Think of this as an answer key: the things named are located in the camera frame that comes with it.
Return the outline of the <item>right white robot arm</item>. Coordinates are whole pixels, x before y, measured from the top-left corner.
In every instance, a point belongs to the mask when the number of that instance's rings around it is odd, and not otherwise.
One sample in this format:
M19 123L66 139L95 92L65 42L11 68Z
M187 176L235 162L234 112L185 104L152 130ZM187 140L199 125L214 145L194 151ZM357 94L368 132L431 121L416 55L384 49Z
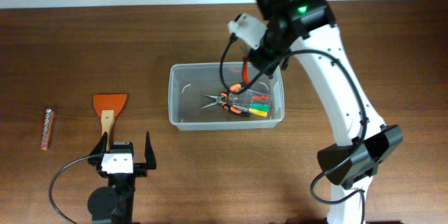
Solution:
M365 95L326 0L256 0L267 25L246 42L248 60L270 75L295 58L310 78L335 139L317 153L321 173L310 193L330 210L327 223L365 223L368 187L379 165L403 142Z

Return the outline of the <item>small red cutting pliers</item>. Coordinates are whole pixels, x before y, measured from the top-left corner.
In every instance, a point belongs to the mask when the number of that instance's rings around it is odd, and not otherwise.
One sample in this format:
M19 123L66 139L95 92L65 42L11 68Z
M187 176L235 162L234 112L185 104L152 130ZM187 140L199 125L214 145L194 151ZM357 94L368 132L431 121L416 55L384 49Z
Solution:
M250 83L250 79L249 79L249 71L248 71L248 57L247 56L243 56L243 67L242 67L242 79L243 82L248 85Z

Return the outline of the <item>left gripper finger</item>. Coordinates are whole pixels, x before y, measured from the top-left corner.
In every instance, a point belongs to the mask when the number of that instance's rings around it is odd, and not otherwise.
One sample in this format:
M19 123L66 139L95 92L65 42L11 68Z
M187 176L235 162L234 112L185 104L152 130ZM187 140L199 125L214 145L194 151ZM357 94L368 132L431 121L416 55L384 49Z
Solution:
M90 152L90 155L99 155L105 153L107 147L108 147L108 133L104 132L97 145Z
M155 164L155 153L153 151L153 147L151 145L151 136L149 131L146 132L146 142L145 142L145 151L144 156L147 164Z

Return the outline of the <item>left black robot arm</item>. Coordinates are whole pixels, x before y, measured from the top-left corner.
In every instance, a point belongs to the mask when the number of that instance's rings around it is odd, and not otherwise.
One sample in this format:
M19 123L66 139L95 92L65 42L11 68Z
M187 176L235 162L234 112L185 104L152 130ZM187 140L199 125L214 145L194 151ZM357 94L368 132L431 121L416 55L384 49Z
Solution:
M157 168L151 146L151 136L146 134L145 162L134 162L134 146L130 141L114 142L107 149L109 136L103 133L90 152L88 163L98 175L108 180L108 185L94 190L88 198L87 209L93 223L124 224L132 222L135 181L146 177L149 170Z

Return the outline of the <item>orange long nose pliers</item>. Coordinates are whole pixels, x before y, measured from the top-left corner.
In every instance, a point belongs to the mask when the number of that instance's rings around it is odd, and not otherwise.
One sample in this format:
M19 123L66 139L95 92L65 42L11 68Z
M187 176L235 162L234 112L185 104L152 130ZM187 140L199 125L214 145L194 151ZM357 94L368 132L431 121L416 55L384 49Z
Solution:
M241 110L228 102L228 99L230 98L230 93L239 91L244 86L245 86L245 84L242 84L242 83L234 84L228 90L222 92L219 96L203 94L203 97L210 98L212 100L212 102L207 105L204 105L202 107L202 109L205 109L205 108L208 108L211 106L215 106L215 105L219 105L225 111L227 111L233 115L241 116L241 117L249 117L251 114L248 111Z

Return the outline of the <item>clear screwdriver set case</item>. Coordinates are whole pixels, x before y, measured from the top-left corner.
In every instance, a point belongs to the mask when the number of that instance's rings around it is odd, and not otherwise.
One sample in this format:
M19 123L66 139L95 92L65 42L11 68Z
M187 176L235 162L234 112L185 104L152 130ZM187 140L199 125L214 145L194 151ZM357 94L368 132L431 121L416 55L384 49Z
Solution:
M242 94L234 94L230 101L237 109L251 115L267 117L270 111L271 96L255 90L247 90Z

